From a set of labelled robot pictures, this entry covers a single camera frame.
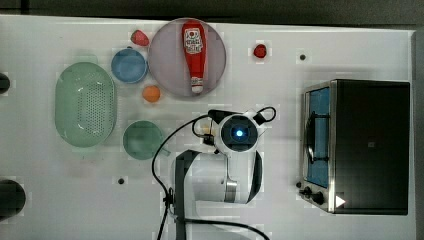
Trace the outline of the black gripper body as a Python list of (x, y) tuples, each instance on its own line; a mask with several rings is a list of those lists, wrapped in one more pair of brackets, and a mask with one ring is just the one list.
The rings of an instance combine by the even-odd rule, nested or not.
[(217, 110), (217, 109), (209, 110), (208, 116), (217, 124), (237, 122), (244, 117), (242, 113)]

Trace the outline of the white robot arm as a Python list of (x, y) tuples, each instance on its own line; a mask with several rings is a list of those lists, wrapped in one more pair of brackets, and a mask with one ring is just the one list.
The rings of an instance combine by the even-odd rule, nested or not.
[(176, 240), (249, 240), (224, 230), (224, 221), (202, 220), (196, 203), (247, 204), (257, 195), (263, 174), (257, 145), (266, 119), (253, 110), (210, 110), (208, 116), (217, 124), (212, 136), (215, 151), (188, 149), (172, 164)]

